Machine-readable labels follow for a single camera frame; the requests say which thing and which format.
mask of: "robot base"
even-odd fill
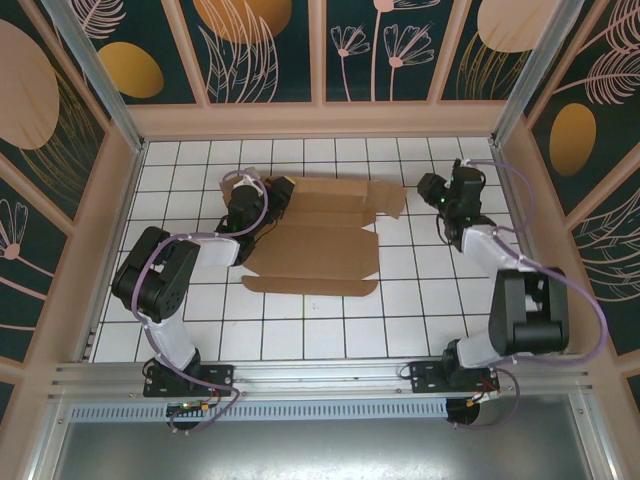
[[[195,385],[176,375],[156,359],[145,370],[143,396],[146,398],[182,397],[194,398],[211,396],[208,388]],[[233,365],[201,365],[200,354],[196,352],[191,363],[184,372],[193,378],[216,385],[233,386]],[[231,392],[218,390],[221,397],[228,397]]]

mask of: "floor tile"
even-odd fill
[[[273,140],[243,140],[240,164],[271,163]]]
[[[458,280],[462,308],[465,314],[491,312],[493,300],[493,282],[488,278]]]
[[[462,313],[455,280],[420,280],[420,291],[425,315]]]
[[[400,160],[398,142],[395,138],[367,138],[367,153],[370,162]]]
[[[224,322],[220,361],[260,360],[262,321]]]
[[[388,318],[386,322],[390,357],[429,356],[423,317]]]
[[[145,165],[175,165],[180,142],[151,142]]]
[[[416,278],[413,247],[380,247],[379,255],[382,280]]]
[[[238,165],[207,165],[207,173],[204,181],[204,189],[205,190],[220,190],[220,182],[224,176],[233,171],[237,170]]]
[[[379,216],[376,219],[376,231],[378,232],[378,245],[381,247],[411,245],[411,230],[407,216],[401,216],[398,219]]]
[[[190,220],[165,220],[162,229],[172,235],[177,233],[193,233],[198,229],[198,220],[192,218]]]
[[[455,137],[429,138],[429,148],[433,160],[455,160],[462,158],[458,139]]]
[[[168,192],[171,189],[174,167],[144,167],[139,192]]]
[[[336,146],[333,138],[311,138],[304,141],[304,163],[335,161]]]
[[[171,192],[166,218],[171,220],[198,218],[201,201],[202,192]]]
[[[387,356],[382,318],[347,318],[345,330],[347,358]]]
[[[302,320],[265,321],[262,359],[302,359]]]
[[[303,163],[274,163],[271,165],[272,175],[290,175],[292,177],[301,177],[304,169]]]
[[[335,163],[305,163],[305,177],[336,178]]]
[[[425,173],[433,173],[433,165],[430,161],[402,162],[402,177],[405,187],[416,187]]]
[[[474,160],[491,160],[491,149],[489,141],[485,137],[460,137],[460,147],[464,158]]]
[[[466,338],[462,317],[425,317],[427,338],[432,356],[440,356],[451,340]]]
[[[273,163],[302,163],[304,140],[274,140]]]
[[[224,285],[189,286],[185,320],[221,320],[224,296]]]
[[[262,319],[264,293],[248,290],[244,285],[227,286],[227,301],[224,309],[225,320]]]
[[[342,318],[342,297],[304,296],[305,318]]]
[[[240,140],[221,140],[211,142],[209,151],[209,164],[235,164],[240,163]]]
[[[160,220],[164,218],[169,192],[137,193],[131,220]]]
[[[94,362],[134,362],[139,336],[137,322],[103,324]]]
[[[400,160],[431,160],[426,138],[399,138]]]
[[[437,214],[438,210],[429,206],[415,187],[407,188],[407,211],[409,215]]]
[[[420,278],[454,278],[453,261],[449,247],[415,247],[418,276]]]
[[[416,245],[443,245],[438,236],[436,215],[410,215],[411,234]],[[444,238],[444,225],[440,223],[441,233]]]
[[[162,220],[132,220],[127,225],[127,233],[125,235],[122,249],[129,251],[140,239],[140,235],[149,227],[162,228]]]
[[[171,190],[202,190],[206,165],[178,165],[173,174]]]
[[[217,362],[220,354],[222,322],[185,322],[193,345],[203,362]]]
[[[209,148],[211,142],[180,142],[178,152],[178,165],[206,165],[209,161]]]
[[[420,289],[415,280],[383,281],[382,301],[385,316],[422,315]]]
[[[366,162],[367,144],[364,138],[337,138],[338,162]]]
[[[382,295],[380,285],[366,297],[344,297],[345,317],[381,317]]]
[[[369,179],[369,166],[366,162],[338,162],[338,178]]]
[[[464,321],[467,324],[469,337],[487,333],[489,329],[489,315],[465,315]]]
[[[266,293],[264,299],[264,318],[302,318],[302,295]]]
[[[222,192],[207,190],[202,195],[200,205],[200,218],[222,218],[229,213],[229,209],[224,204]]]
[[[451,248],[451,253],[458,278],[488,276],[488,272],[485,272],[470,256],[460,253],[458,249],[453,247]]]
[[[344,324],[341,318],[305,320],[304,358],[344,358]]]
[[[371,162],[371,180],[385,180],[402,185],[402,171],[399,162]]]

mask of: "black plastic housing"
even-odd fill
[[[558,268],[552,269],[561,273]],[[527,312],[525,299],[542,304]],[[569,343],[567,287],[538,272],[499,270],[489,316],[491,345],[501,356],[560,352]]]
[[[160,244],[169,238],[169,232],[158,227],[148,227],[131,249],[113,279],[111,292],[124,307],[131,311],[133,291],[145,263]],[[173,315],[184,300],[189,280],[198,258],[200,245],[187,240],[167,245],[154,261],[163,265],[162,271],[149,270],[140,294],[138,310],[160,323]]]

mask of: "grid floor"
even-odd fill
[[[196,271],[183,304],[205,361],[440,355],[455,338],[486,328],[493,285],[438,238],[435,210],[418,196],[426,172],[448,178],[455,158],[489,159],[485,138],[349,138],[155,142],[149,146],[117,265],[150,226],[214,231],[226,213],[218,182],[238,166],[261,174],[390,180],[407,187],[398,220],[380,215],[380,284],[363,298],[254,293],[244,267]],[[497,172],[482,167],[483,213],[512,225]],[[516,246],[516,239],[511,238]],[[145,361],[140,325],[109,296],[91,361]]]

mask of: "cardboard box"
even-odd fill
[[[290,177],[295,188],[284,217],[265,227],[244,266],[258,276],[243,276],[254,292],[362,297],[378,280],[378,235],[363,229],[376,213],[398,218],[406,191],[385,181]],[[228,200],[230,179],[221,188]]]

